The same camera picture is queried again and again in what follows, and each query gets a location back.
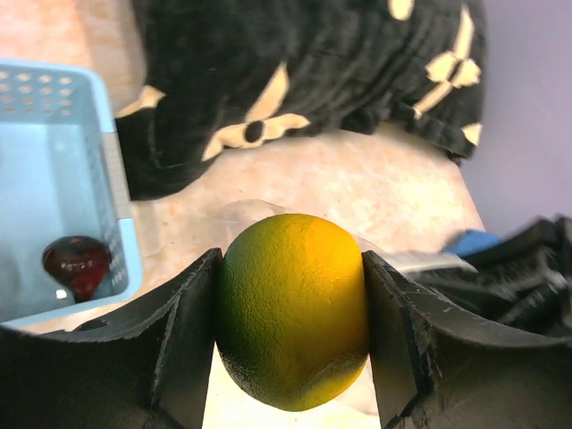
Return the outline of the green yellow toy mango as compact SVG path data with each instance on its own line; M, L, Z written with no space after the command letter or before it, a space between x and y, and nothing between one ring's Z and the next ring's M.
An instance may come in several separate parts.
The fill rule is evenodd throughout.
M369 350L357 242L309 214L249 226L223 258L215 331L227 372L252 398L289 412L334 399Z

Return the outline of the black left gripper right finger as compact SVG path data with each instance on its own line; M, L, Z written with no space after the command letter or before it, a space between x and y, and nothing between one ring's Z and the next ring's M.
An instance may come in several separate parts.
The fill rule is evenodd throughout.
M363 255L383 428L569 428L571 341L498 324Z

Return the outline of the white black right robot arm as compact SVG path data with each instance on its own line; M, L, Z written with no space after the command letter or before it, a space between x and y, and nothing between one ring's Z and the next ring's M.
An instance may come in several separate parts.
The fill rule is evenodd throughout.
M475 269L434 268L407 277L488 320L571 338L571 219L541 218L464 257Z

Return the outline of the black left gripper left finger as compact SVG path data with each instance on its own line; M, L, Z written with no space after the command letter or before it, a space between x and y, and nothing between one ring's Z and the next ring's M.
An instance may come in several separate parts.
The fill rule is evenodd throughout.
M1 331L4 428L199 428L222 262L208 250L167 283L71 332Z

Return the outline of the clear dotted zip top bag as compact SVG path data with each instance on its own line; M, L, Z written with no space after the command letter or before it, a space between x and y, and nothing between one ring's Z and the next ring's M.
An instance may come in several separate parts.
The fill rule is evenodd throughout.
M235 201L213 211L201 210L177 198L138 203L135 207L141 255L154 257L156 262L170 259L181 265L189 264L210 248L226 250L253 223L290 212L283 206L259 199ZM417 250L387 253L357 235L353 238L361 251L374 251L401 273L463 265L457 256L451 254Z

